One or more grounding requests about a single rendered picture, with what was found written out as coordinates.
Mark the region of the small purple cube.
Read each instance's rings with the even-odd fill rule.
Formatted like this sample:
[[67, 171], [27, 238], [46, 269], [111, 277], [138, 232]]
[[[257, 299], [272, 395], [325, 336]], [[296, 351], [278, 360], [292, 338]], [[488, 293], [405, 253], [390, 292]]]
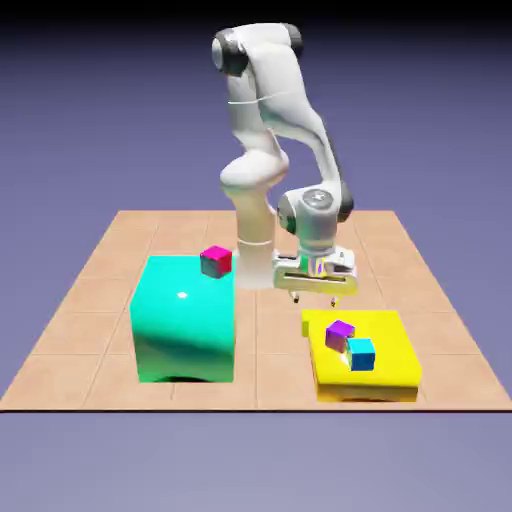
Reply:
[[342, 320], [335, 320], [327, 328], [325, 333], [325, 346], [343, 354], [346, 350], [349, 338], [355, 334], [355, 327]]

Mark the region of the small magenta cube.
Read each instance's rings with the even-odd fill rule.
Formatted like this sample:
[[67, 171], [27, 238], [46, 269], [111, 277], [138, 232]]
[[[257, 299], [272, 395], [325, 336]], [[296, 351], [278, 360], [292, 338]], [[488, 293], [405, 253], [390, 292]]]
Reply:
[[201, 272], [219, 279], [232, 271], [232, 251], [213, 245], [200, 253]]

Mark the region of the large turquoise box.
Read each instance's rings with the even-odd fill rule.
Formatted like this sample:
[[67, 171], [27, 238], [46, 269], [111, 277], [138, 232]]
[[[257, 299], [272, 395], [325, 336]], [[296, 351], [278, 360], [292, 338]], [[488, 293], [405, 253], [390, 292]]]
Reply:
[[232, 381], [235, 291], [197, 256], [149, 257], [129, 306], [139, 381]]

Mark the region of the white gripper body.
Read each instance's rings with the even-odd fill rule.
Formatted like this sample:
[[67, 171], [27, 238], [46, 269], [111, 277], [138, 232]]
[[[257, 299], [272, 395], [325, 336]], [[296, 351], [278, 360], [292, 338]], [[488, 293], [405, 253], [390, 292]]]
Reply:
[[312, 292], [332, 297], [355, 295], [358, 288], [355, 253], [336, 246], [325, 257], [308, 258], [298, 253], [285, 255], [277, 250], [272, 256], [273, 285], [292, 296]]

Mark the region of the large yellow box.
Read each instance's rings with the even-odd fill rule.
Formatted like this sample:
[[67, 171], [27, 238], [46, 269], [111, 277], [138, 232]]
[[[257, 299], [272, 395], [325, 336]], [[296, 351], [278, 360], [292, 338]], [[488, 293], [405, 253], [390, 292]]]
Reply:
[[[372, 371], [351, 371], [346, 350], [325, 346], [335, 320], [355, 327], [352, 338], [370, 338], [376, 350]], [[321, 402], [414, 402], [422, 369], [400, 316], [393, 310], [304, 310], [302, 335], [309, 340], [317, 399]]]

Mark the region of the small cyan cube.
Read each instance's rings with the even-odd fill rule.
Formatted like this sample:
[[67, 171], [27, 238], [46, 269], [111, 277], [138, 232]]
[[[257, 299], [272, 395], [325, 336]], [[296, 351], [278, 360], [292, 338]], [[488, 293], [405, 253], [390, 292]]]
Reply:
[[372, 371], [376, 350], [370, 338], [349, 338], [346, 356], [351, 371]]

